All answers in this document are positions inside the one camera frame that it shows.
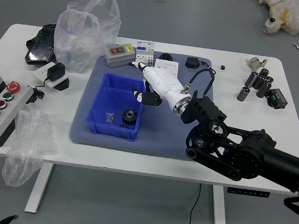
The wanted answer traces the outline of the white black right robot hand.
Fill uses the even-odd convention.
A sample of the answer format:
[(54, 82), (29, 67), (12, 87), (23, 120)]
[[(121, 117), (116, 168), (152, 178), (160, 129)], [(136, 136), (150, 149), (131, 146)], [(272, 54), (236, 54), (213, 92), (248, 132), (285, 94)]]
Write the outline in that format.
[(132, 62), (143, 73), (145, 92), (132, 88), (133, 95), (139, 103), (158, 106), (165, 99), (177, 115), (182, 115), (192, 97), (190, 84), (183, 87), (178, 78), (168, 68), (147, 66), (141, 62)]

